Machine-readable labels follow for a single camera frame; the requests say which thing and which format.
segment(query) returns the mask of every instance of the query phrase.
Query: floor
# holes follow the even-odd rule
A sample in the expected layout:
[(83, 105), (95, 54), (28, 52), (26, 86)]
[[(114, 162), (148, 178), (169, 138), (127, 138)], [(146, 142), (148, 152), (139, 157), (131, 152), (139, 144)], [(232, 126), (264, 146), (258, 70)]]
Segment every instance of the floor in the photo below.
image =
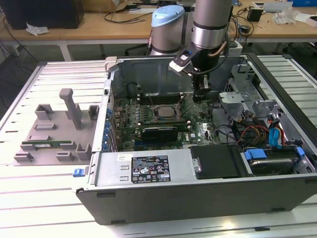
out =
[[(106, 56), (123, 56), (126, 48), (134, 45), (105, 45)], [(257, 55), (272, 55), (275, 44), (253, 44), (246, 46), (244, 52), (254, 52)], [(70, 46), (74, 60), (101, 60), (99, 45)], [(38, 61), (63, 61), (58, 46), (31, 46), (29, 52)], [(133, 50), (131, 56), (140, 56), (144, 49)], [(317, 71), (317, 56), (314, 51), (302, 43), (295, 43), (288, 49), (290, 54), (305, 70), (315, 76)], [(14, 101), (24, 83), (28, 80), (37, 63), (25, 52), (20, 51), (18, 58), (7, 56), (8, 59), (0, 64), (0, 118)]]

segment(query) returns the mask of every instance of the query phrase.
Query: cardboard box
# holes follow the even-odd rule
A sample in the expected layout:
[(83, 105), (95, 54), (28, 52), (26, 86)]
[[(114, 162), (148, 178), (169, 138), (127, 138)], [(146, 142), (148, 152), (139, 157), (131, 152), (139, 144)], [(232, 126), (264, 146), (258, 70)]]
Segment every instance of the cardboard box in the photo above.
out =
[(82, 0), (85, 12), (115, 12), (124, 0)]

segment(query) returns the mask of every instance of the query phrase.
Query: table leg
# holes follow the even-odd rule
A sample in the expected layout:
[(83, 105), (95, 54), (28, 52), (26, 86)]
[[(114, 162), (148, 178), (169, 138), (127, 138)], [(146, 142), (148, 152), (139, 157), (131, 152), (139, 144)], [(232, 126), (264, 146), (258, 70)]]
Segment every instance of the table leg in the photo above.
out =
[(104, 60), (106, 57), (104, 45), (100, 44), (99, 47), (100, 47), (101, 58)]
[(273, 54), (280, 54), (280, 52), (281, 52), (281, 46), (282, 46), (282, 43), (281, 42), (279, 42), (279, 43), (277, 43), (276, 44), (276, 46), (275, 46), (275, 49), (274, 49), (274, 51), (273, 51)]
[(8, 49), (8, 51), (11, 54), (13, 54), (14, 57), (19, 57), (20, 56), (20, 52), (18, 51), (17, 46), (8, 45), (8, 46), (6, 46), (6, 48)]
[(73, 61), (72, 56), (71, 56), (71, 54), (69, 52), (67, 44), (66, 43), (65, 44), (60, 44), (59, 47), (60, 47), (61, 53), (63, 54), (64, 60), (65, 61)]

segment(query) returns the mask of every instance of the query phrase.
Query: blue drive bracket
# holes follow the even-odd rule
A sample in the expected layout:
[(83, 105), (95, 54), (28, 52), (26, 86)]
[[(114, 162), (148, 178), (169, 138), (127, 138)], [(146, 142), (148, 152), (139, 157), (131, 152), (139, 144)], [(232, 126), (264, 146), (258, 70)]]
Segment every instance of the blue drive bracket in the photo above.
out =
[(259, 160), (267, 158), (263, 149), (250, 149), (244, 152), (244, 155), (247, 160)]

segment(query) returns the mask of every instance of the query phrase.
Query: plastic bag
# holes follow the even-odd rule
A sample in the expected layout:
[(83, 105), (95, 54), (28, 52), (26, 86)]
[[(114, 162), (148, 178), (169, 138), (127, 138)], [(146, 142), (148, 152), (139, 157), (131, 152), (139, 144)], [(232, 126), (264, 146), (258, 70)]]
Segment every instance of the plastic bag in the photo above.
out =
[(36, 27), (36, 26), (32, 26), (28, 23), (26, 23), (26, 25), (27, 25), (26, 31), (31, 33), (32, 35), (38, 36), (40, 34), (49, 33), (49, 30), (47, 27)]
[(295, 23), (294, 18), (299, 14), (299, 11), (295, 11), (292, 7), (284, 9), (282, 12), (276, 12), (273, 16), (273, 22), (276, 24), (288, 24)]

